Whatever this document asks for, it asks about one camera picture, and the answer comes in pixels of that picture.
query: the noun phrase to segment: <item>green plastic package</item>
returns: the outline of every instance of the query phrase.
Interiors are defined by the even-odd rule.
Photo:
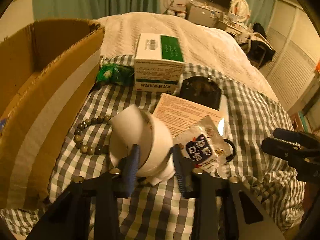
[[[134,68],[118,64],[103,64],[97,74],[98,82],[114,83],[122,86],[132,86],[134,82]]]

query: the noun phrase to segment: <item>white blanket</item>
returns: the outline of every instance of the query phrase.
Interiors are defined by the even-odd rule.
[[[216,69],[251,89],[278,101],[264,76],[253,67],[237,42],[226,32],[195,25],[171,15],[134,12],[103,17],[101,54],[134,54],[140,33],[161,33],[179,38],[185,62]]]

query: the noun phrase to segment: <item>cardboard box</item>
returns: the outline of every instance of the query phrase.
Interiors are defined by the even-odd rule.
[[[0,44],[0,208],[36,209],[65,136],[94,85],[104,28],[44,20]]]
[[[135,88],[173,93],[184,65],[178,38],[141,33],[134,60]]]

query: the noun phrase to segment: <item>checkered cloth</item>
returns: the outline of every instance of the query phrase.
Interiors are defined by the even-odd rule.
[[[133,56],[109,60],[133,65]],[[220,72],[200,65],[187,64],[180,78],[202,75],[211,78],[228,99],[230,138],[237,150],[231,163],[231,175],[241,177],[246,187],[257,196],[282,231],[302,215],[304,183],[297,181],[296,171],[281,159],[261,150],[262,140],[276,127],[292,129],[290,119],[279,103],[228,78]],[[72,125],[61,149],[48,186],[50,202],[54,202],[75,176],[86,179],[106,171],[105,155],[81,154],[73,141],[78,123],[100,114],[115,115],[131,104],[153,112],[160,93],[135,91],[132,87],[107,85],[93,91]],[[83,143],[95,147],[108,144],[111,128],[107,124],[90,126]],[[153,187],[140,186],[131,198],[118,199],[120,231],[125,239],[189,239],[192,230],[194,199],[183,199],[176,178]],[[2,210],[1,216],[11,231],[27,235],[41,216],[40,211]],[[90,228],[94,225],[92,204]]]

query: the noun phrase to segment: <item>bead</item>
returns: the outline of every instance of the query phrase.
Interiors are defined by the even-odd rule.
[[[81,135],[81,130],[77,128],[77,129],[75,130],[75,135]]]
[[[108,122],[110,120],[110,116],[106,115],[103,120],[104,120],[104,122]]]
[[[109,154],[109,145],[108,144],[106,144],[102,147],[102,153],[105,155]]]
[[[84,125],[84,128],[88,127],[88,125],[87,125],[87,123],[85,121],[82,121],[81,123]]]
[[[83,123],[78,124],[78,129],[80,129],[81,131],[84,129]]]
[[[81,142],[81,136],[80,135],[75,135],[75,137],[73,138],[73,140],[75,142]]]
[[[82,153],[86,153],[87,150],[88,150],[87,145],[82,145],[81,148],[80,148],[80,151],[81,151]]]
[[[91,122],[91,125],[97,124],[97,118],[95,118],[95,117],[92,118],[90,122]]]
[[[77,142],[77,143],[76,143],[76,148],[77,148],[77,149],[80,149],[82,145],[83,145],[83,142],[82,142],[82,141]]]
[[[97,145],[96,148],[94,149],[94,154],[100,155],[101,153],[102,153],[102,148],[100,145]]]
[[[103,115],[99,115],[98,118],[97,118],[97,123],[102,123],[103,119],[104,119],[104,116]]]
[[[87,155],[93,155],[93,154],[94,154],[94,148],[93,147],[88,147]]]

